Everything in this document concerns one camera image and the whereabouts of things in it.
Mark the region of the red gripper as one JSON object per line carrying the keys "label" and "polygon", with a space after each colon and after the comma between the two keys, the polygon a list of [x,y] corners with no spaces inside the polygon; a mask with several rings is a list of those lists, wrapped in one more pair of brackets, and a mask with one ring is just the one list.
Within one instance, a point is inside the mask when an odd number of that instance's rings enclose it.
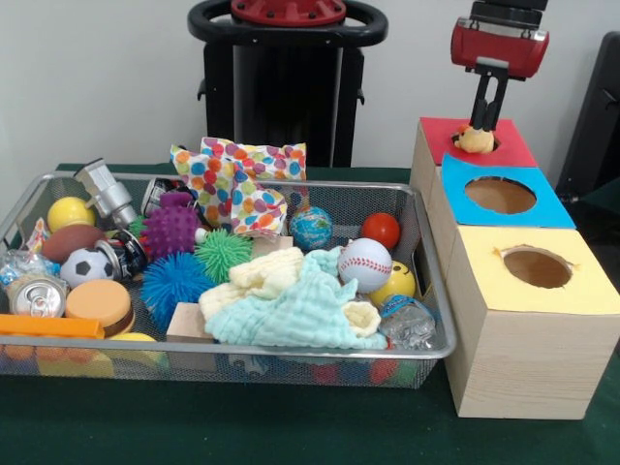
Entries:
{"label": "red gripper", "polygon": [[[460,17],[452,30],[451,61],[467,69],[478,65],[506,69],[511,78],[531,78],[543,61],[549,44],[544,30],[524,29]],[[494,131],[499,120],[508,81],[498,79],[493,100],[487,104],[490,77],[480,77],[470,118],[473,129]]]}

